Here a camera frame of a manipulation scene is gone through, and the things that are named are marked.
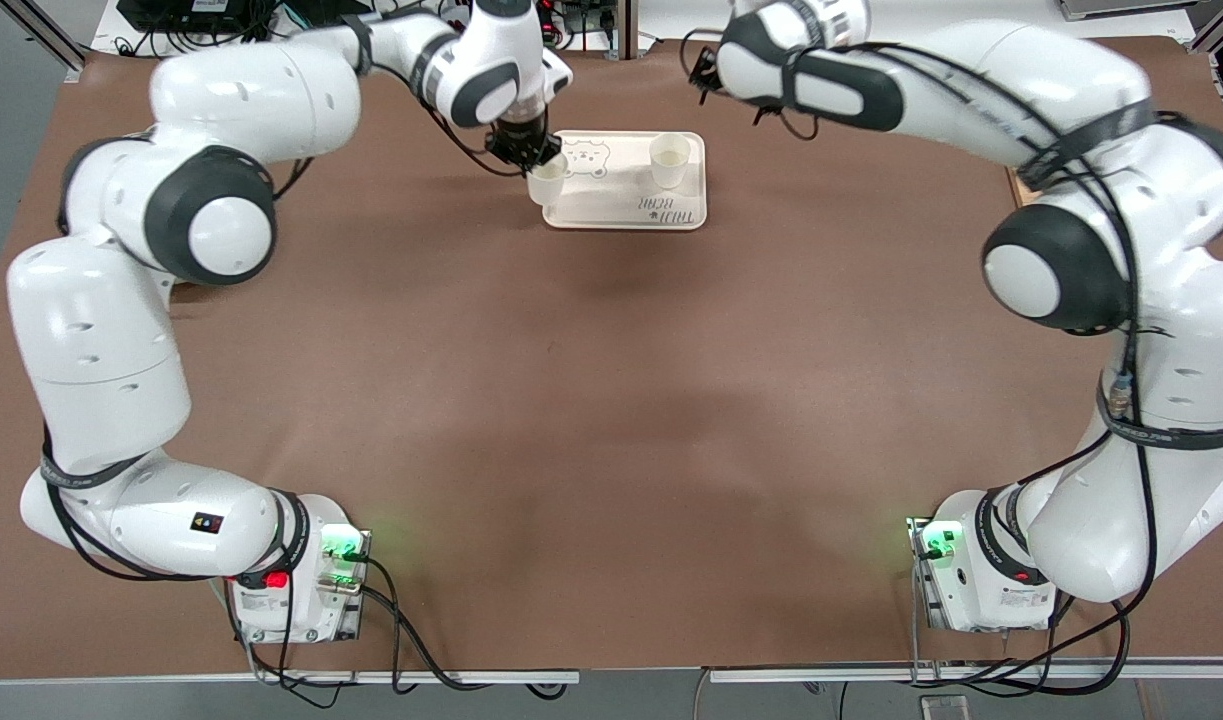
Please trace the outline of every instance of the cup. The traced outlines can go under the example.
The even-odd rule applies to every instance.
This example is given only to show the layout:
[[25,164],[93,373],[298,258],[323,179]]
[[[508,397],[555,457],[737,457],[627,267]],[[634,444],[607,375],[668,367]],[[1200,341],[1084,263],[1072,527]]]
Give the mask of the cup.
[[553,155],[553,159],[527,174],[527,196],[541,208],[548,208],[563,194],[566,182],[566,155]]
[[690,141],[687,136],[665,132],[651,142],[651,177],[665,189],[678,187],[687,177]]

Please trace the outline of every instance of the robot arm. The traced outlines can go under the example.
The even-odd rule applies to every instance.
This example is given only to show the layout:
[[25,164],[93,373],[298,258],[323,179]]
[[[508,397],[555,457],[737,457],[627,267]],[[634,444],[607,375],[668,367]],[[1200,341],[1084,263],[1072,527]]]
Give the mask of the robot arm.
[[479,0],[464,37],[427,12],[160,64],[155,126],[77,152],[64,237],[9,269],[9,308],[45,419],[21,515],[39,534],[148,577],[234,578],[249,642],[356,632],[367,534],[328,498],[257,487],[165,455],[190,418],[172,284],[227,286],[276,244],[265,164],[336,150],[358,126],[358,76],[384,70],[453,123],[493,123],[500,159],[559,152],[548,101],[570,68],[523,0]]
[[[1131,593],[1151,546],[1157,575],[1223,521],[1223,263],[1206,252],[1223,232],[1223,134],[1161,119],[1142,70],[1092,42],[978,20],[863,44],[868,20],[861,0],[736,0],[692,82],[763,110],[944,142],[1044,192],[986,242],[996,299],[1069,332],[1126,328],[1132,310],[1155,331],[1134,341],[1135,377],[1126,339],[1110,352],[1086,454],[1031,483],[955,493],[921,550],[955,630],[1042,626],[1055,588],[1091,601]],[[1108,199],[1065,172],[1082,159],[1126,237]],[[1140,421],[1121,391],[1132,384]]]

